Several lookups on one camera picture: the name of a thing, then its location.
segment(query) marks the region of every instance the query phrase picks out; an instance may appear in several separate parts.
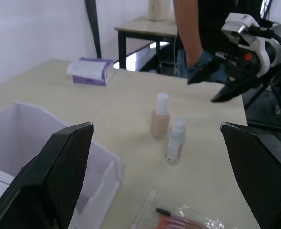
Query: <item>white plastic bin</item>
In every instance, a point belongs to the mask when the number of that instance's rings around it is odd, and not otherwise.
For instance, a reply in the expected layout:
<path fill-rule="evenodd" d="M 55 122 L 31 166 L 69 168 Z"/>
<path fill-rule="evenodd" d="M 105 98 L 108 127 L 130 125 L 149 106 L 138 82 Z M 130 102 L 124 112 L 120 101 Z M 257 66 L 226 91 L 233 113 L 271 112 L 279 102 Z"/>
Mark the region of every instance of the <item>white plastic bin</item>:
<path fill-rule="evenodd" d="M 53 133 L 67 126 L 43 108 L 11 104 L 0 112 L 0 171 L 16 176 Z M 120 158 L 92 141 L 83 188 L 69 228 L 98 229 L 122 178 Z"/>

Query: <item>white table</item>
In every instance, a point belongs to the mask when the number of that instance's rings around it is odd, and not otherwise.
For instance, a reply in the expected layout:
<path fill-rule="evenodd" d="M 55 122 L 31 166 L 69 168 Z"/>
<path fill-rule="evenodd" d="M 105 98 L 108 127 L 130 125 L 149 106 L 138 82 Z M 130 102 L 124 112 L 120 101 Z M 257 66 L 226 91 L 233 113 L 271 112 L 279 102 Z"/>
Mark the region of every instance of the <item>white table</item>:
<path fill-rule="evenodd" d="M 177 26 L 173 13 L 163 21 L 150 21 L 147 16 L 136 18 L 115 27 L 118 31 L 119 66 L 126 69 L 126 38 L 138 38 L 156 42 L 156 53 L 159 53 L 160 42 L 173 42 L 177 35 Z"/>
<path fill-rule="evenodd" d="M 150 189 L 239 229 L 259 229 L 235 181 L 222 122 L 246 124 L 241 97 L 224 104 L 210 99 L 221 85 L 186 86 L 186 80 L 116 70 L 107 87 L 73 84 L 68 62 L 52 60 L 0 85 L 0 110 L 12 101 L 48 109 L 70 125 L 93 122 L 93 139 L 121 157 L 124 180 L 102 229 L 127 229 Z M 179 165 L 165 161 L 164 142 L 149 134 L 158 92 L 170 95 L 172 118 L 187 119 Z"/>

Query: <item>foundation bottle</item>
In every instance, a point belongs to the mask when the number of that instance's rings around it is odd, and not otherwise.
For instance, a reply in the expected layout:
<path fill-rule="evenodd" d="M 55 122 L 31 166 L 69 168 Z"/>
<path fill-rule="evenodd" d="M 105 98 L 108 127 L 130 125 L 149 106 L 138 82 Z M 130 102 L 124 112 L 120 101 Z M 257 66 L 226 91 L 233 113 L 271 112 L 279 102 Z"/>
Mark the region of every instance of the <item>foundation bottle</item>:
<path fill-rule="evenodd" d="M 159 93 L 157 95 L 156 109 L 151 116 L 151 135 L 155 140 L 164 139 L 168 133 L 170 115 L 168 112 L 169 95 Z"/>

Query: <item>plastic bag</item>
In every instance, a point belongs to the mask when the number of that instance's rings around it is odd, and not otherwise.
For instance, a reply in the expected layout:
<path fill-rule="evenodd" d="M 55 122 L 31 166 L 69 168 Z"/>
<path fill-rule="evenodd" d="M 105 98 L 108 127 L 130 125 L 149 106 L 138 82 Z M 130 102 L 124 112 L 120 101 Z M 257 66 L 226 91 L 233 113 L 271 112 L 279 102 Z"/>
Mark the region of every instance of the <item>plastic bag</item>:
<path fill-rule="evenodd" d="M 206 217 L 186 205 L 176 203 L 174 200 L 167 198 L 155 190 L 150 191 L 135 223 L 130 229 L 153 229 L 158 228 L 160 222 L 160 214 L 156 212 L 156 208 L 162 208 L 181 217 L 201 223 L 207 229 L 237 229 L 219 220 Z"/>

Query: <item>white cap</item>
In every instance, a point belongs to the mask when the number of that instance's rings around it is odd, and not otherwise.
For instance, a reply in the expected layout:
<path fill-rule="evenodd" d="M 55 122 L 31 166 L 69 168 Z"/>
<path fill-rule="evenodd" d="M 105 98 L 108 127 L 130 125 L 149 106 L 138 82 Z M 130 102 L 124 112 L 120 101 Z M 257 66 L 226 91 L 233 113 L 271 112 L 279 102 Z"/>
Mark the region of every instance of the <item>white cap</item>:
<path fill-rule="evenodd" d="M 174 119 L 172 126 L 171 126 L 171 130 L 176 133 L 176 134 L 180 134 L 182 132 L 184 132 L 186 129 L 186 120 L 183 118 L 177 118 Z"/>
<path fill-rule="evenodd" d="M 166 93 L 159 93 L 157 95 L 156 115 L 166 116 L 168 114 L 169 95 Z"/>

